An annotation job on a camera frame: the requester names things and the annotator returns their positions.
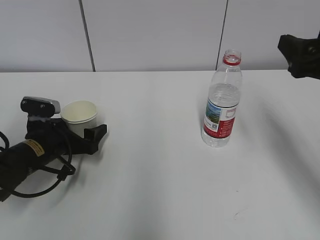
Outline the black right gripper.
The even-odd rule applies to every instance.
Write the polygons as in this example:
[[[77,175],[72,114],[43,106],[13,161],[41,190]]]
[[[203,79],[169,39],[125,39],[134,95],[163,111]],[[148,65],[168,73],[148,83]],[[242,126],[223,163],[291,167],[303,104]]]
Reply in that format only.
[[[280,36],[277,48],[296,78],[320,78],[320,38],[303,39],[290,34]]]

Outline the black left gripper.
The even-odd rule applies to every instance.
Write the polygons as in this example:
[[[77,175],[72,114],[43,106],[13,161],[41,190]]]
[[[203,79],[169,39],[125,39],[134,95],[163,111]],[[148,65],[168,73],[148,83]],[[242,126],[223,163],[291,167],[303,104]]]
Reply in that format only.
[[[28,120],[26,139],[47,139],[50,145],[61,143],[73,155],[93,155],[98,151],[98,144],[108,132],[108,126],[101,124],[93,128],[84,129],[84,137],[72,132],[61,118],[46,121]]]

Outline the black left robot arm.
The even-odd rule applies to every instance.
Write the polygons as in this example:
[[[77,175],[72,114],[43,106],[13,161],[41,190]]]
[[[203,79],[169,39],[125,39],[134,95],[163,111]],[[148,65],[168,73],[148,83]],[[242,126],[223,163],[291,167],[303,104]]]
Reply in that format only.
[[[25,140],[0,149],[0,200],[11,195],[19,198],[43,196],[68,176],[74,175],[74,155],[93,155],[107,134],[106,124],[83,130],[83,137],[72,132],[61,118],[45,122],[28,121]],[[21,193],[16,188],[36,171],[55,174],[57,181],[46,190],[37,193]]]

